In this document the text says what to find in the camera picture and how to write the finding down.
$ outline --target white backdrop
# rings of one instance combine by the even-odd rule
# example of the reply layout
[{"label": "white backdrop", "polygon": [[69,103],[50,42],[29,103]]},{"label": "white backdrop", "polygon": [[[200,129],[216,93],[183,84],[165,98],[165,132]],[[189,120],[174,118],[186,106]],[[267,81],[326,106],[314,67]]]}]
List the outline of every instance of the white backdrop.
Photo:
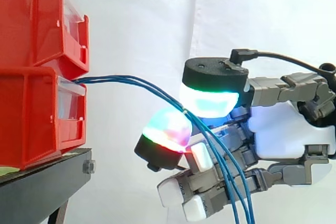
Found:
[{"label": "white backdrop", "polygon": [[[73,0],[90,18],[90,75],[133,74],[177,96],[184,61],[229,56],[232,48],[336,63],[336,0]],[[300,70],[274,60],[246,63],[251,76]],[[66,224],[181,224],[162,208],[152,173],[133,149],[164,103],[136,87],[89,87],[87,147],[97,172],[71,199]],[[310,188],[278,186],[253,195],[258,224],[334,222],[336,171]],[[202,223],[234,223],[231,208]]]}]

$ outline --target cable connector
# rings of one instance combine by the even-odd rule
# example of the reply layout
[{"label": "cable connector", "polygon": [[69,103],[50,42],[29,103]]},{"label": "cable connector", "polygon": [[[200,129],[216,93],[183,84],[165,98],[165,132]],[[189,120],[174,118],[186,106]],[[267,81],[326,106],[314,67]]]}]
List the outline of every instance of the cable connector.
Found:
[{"label": "cable connector", "polygon": [[257,50],[249,49],[233,49],[231,51],[230,62],[241,65],[243,61],[256,59],[258,57]]}]

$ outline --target metal bolt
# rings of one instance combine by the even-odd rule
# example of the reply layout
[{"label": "metal bolt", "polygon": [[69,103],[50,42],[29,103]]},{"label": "metal bolt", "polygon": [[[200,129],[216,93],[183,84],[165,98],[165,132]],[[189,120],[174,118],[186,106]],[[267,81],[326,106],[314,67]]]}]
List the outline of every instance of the metal bolt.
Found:
[{"label": "metal bolt", "polygon": [[83,164],[83,172],[85,174],[93,174],[96,171],[96,161],[86,160]]}]

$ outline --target green light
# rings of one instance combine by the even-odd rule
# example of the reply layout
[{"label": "green light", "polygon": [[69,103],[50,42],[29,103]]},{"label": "green light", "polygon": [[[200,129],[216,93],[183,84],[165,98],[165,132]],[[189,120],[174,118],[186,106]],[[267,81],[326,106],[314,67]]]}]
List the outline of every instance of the green light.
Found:
[{"label": "green light", "polygon": [[170,150],[185,152],[191,131],[192,124],[185,115],[174,107],[169,107],[156,113],[142,134]]},{"label": "green light", "polygon": [[227,116],[238,102],[239,94],[231,92],[204,92],[182,84],[180,101],[186,109],[202,118]]}]

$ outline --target blue cable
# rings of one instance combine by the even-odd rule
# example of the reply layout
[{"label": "blue cable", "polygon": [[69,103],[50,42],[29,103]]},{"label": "blue cable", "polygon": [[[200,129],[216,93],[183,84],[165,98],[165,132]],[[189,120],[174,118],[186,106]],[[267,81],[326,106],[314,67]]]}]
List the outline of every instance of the blue cable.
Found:
[{"label": "blue cable", "polygon": [[[146,87],[146,86],[144,87],[143,85],[139,85],[140,83],[134,83],[134,82],[132,82],[132,81],[130,81],[130,80],[125,80],[126,77],[130,77],[130,78],[128,78],[128,79],[131,79],[131,78],[132,78],[132,79],[136,79],[136,80],[140,80],[140,81],[142,80],[142,79],[140,79],[140,78],[133,77],[133,76],[109,76],[109,77],[104,77],[105,80],[97,80],[98,78],[83,78],[83,79],[77,80],[77,81],[75,81],[75,82],[76,82],[76,83],[87,83],[87,84],[89,84],[89,83],[102,83],[102,82],[122,82],[122,83],[127,83],[127,84],[133,84],[133,85],[141,86],[141,87],[143,87],[143,88],[146,88],[146,89],[149,90],[150,92],[154,93],[155,95],[159,96],[160,98],[166,100],[169,104],[173,105],[173,106],[174,106],[175,108],[177,108],[178,110],[183,111],[183,107],[182,107],[182,105],[181,105],[179,102],[176,102],[176,104],[174,104],[174,103],[170,102],[169,100],[167,100],[166,97],[163,97],[162,94],[155,93],[155,92],[153,92],[153,90],[149,89],[148,87]],[[155,85],[153,85],[153,84],[151,84],[151,83],[149,83],[149,82],[147,82],[147,81],[144,81],[144,82],[150,84],[151,87],[158,88],[158,87],[156,87]],[[158,88],[158,89],[159,89],[160,91],[162,91],[162,93],[164,93],[168,98],[172,98],[172,97],[170,97],[170,95],[168,95],[167,93],[165,93],[165,92],[164,92],[163,90],[161,90],[160,88]],[[198,122],[200,122],[202,125],[204,125],[203,122],[200,121],[200,120],[199,120],[197,117],[195,117],[195,116],[194,116],[194,118],[189,118],[189,119],[191,119],[191,121],[195,121],[194,119],[196,119]],[[204,127],[205,127],[205,129],[207,129],[208,132],[212,133],[212,132],[206,127],[206,125],[204,125]],[[237,195],[238,195],[240,201],[242,201],[242,204],[243,204],[245,213],[246,213],[246,215],[247,215],[247,220],[249,220],[250,218],[248,217],[248,213],[247,213],[247,211],[246,211],[246,205],[245,205],[245,202],[244,202],[244,200],[243,200],[243,197],[241,196],[241,194],[240,194],[240,192],[239,192],[239,190],[238,190],[236,184],[234,183],[234,180],[233,180],[232,175],[230,174],[230,172],[228,172],[228,174],[230,175],[230,181],[231,181],[232,184],[234,185],[235,190],[238,191]]]},{"label": "blue cable", "polygon": [[[143,83],[145,83],[146,85],[150,86],[146,86],[143,85],[141,83],[138,83],[136,81],[141,81]],[[179,111],[183,112],[186,111],[183,106],[176,100],[174,99],[172,96],[170,96],[169,94],[167,94],[165,91],[163,91],[162,89],[160,89],[159,87],[157,87],[156,85],[145,81],[141,78],[138,77],[134,77],[134,76],[105,76],[105,77],[86,77],[86,78],[81,78],[78,80],[74,81],[77,84],[81,84],[81,83],[86,83],[86,84],[91,84],[91,83],[103,83],[103,82],[121,82],[121,83],[125,83],[125,84],[132,84],[132,85],[136,85],[136,86],[140,86],[143,87],[145,89],[147,89],[148,91],[154,93],[155,95],[157,95],[158,97],[164,99],[166,102],[168,102],[170,105],[174,106],[176,109],[178,109]],[[209,146],[211,148],[211,150],[213,151],[218,164],[222,170],[223,173],[223,177],[225,180],[225,183],[227,185],[227,189],[228,189],[228,194],[233,206],[233,211],[234,211],[234,215],[235,215],[235,220],[236,223],[239,223],[239,218],[238,218],[238,212],[236,209],[236,205],[235,205],[235,197],[232,193],[232,188],[230,186],[230,182],[233,185],[234,190],[236,191],[239,200],[241,201],[244,211],[245,211],[245,215],[246,215],[246,219],[247,222],[249,224],[254,224],[254,216],[253,216],[253,208],[252,208],[252,204],[251,204],[251,198],[250,198],[250,193],[248,190],[248,186],[246,183],[246,179],[245,179],[245,175],[244,172],[241,170],[240,166],[238,165],[237,161],[234,159],[233,155],[231,154],[231,152],[227,149],[227,147],[218,139],[218,137],[213,134],[213,132],[199,119],[197,118],[195,115],[193,115],[190,111],[187,111],[186,116],[189,120],[191,120],[201,131],[201,133],[205,136],[205,138],[207,139]],[[210,135],[219,143],[219,145],[223,148],[223,150],[227,153],[227,155],[230,157],[230,159],[233,161],[234,165],[236,166],[240,176],[242,177],[242,181],[245,187],[245,191],[246,191],[246,195],[247,195],[247,199],[248,199],[248,203],[249,203],[249,210],[247,210],[246,204],[244,202],[244,199],[236,185],[236,183],[234,182],[234,179],[232,177],[232,174],[229,171],[229,168],[226,164],[226,161],[224,160],[223,157],[221,157],[216,149],[216,147],[213,145],[212,141],[208,138],[208,135],[206,134],[206,132],[210,133]]]}]

